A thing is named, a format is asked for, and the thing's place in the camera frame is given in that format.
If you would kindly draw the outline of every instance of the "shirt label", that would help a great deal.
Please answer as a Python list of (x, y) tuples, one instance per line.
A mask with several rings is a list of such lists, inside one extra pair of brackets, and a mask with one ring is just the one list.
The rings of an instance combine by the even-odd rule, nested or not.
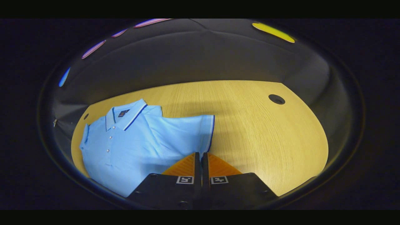
[(125, 113), (127, 113), (129, 111), (129, 109), (121, 111), (120, 114), (118, 115), (118, 117), (123, 117), (125, 115)]

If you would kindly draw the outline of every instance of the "shirt collar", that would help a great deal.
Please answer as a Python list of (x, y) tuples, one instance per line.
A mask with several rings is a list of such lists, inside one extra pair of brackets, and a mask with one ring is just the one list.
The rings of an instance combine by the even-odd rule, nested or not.
[[(110, 130), (112, 126), (116, 126), (124, 131), (133, 123), (133, 121), (139, 116), (141, 111), (147, 106), (143, 99), (130, 104), (112, 107), (106, 115), (106, 131)], [(121, 118), (118, 123), (115, 122), (114, 111), (120, 109), (129, 109), (129, 111)]]

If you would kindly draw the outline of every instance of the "table surface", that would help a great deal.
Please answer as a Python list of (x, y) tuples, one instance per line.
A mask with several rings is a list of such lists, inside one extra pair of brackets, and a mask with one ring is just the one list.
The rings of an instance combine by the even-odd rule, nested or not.
[[(270, 94), (286, 103), (272, 102)], [(149, 88), (90, 105), (72, 137), (72, 158), (79, 171), (89, 177), (79, 149), (85, 124), (141, 98), (160, 105), (164, 117), (215, 115), (210, 153), (242, 173), (256, 173), (278, 196), (317, 176), (326, 165), (325, 132), (290, 89), (276, 82), (216, 80)]]

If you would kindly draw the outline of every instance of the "light blue polo shirt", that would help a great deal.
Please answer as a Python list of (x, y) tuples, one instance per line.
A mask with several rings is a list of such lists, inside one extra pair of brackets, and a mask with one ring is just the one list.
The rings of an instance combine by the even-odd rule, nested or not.
[(150, 173), (163, 173), (182, 158), (209, 151), (214, 115), (165, 118), (143, 99), (113, 107), (84, 128), (80, 149), (90, 177), (129, 196)]

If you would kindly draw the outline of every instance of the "polo shirt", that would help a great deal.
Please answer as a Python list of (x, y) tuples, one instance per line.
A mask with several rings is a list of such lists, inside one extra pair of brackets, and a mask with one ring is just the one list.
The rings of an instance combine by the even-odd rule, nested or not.
[(208, 152), (214, 115), (165, 118), (143, 99), (112, 107), (85, 125), (80, 149), (90, 177), (127, 197), (150, 173), (163, 173), (182, 158)]

